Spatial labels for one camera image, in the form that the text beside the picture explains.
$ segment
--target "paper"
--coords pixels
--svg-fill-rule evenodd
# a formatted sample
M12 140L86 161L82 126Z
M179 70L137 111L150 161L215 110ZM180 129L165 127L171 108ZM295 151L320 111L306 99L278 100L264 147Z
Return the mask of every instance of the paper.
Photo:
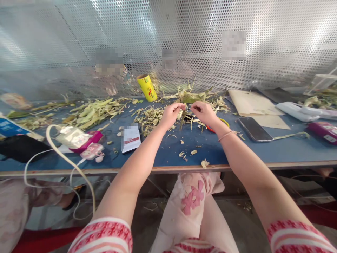
M249 115L262 127L280 128L290 130L290 127L277 115Z
M290 127L279 117L284 113L268 98L250 91L229 90L228 92L240 116L252 117L263 127L290 130Z
M241 90L229 90L229 95L241 114L284 115L275 105L263 95Z

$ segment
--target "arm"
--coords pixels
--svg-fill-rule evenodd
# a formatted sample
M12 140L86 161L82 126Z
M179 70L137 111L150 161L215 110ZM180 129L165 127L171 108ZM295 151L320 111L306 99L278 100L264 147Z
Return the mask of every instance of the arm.
M218 138L231 131L218 119L209 104L195 102L191 110L216 132ZM243 141L231 133L222 138L220 143L266 231L271 223L279 220L301 221L312 225L275 175Z
M180 109L185 108L185 104L175 103L165 109L158 126L136 149L112 181L92 220L110 216L123 219L131 225L139 191L152 170L161 140L175 123Z

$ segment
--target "magenta box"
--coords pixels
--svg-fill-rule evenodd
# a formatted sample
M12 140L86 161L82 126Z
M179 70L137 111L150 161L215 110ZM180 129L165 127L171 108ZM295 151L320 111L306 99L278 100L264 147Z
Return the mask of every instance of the magenta box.
M307 129L316 133L332 145L337 145L337 127L329 122L311 122Z
M103 134L100 131L89 131L87 134L90 135L90 138L86 143L84 143L78 149L70 149L70 150L73 151L74 153L82 153L89 147L91 143L98 143L99 140L103 137Z

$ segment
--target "perforated metal sheet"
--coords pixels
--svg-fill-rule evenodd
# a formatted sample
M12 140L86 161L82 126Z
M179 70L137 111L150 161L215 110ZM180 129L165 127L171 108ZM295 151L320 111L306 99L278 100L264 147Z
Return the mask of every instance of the perforated metal sheet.
M0 87L30 100L141 95L139 74L160 94L303 86L337 58L336 0L0 3ZM98 49L123 76L96 73Z

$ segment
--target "bracelet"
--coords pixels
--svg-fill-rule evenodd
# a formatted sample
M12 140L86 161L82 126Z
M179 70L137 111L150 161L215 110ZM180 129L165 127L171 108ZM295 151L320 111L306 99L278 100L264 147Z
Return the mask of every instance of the bracelet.
M225 135L223 135L222 137L220 137L220 138L218 139L218 142L220 142L222 138L225 138L227 135L229 135L229 134L232 133L232 132L233 132L233 131L230 131L230 132L226 133Z

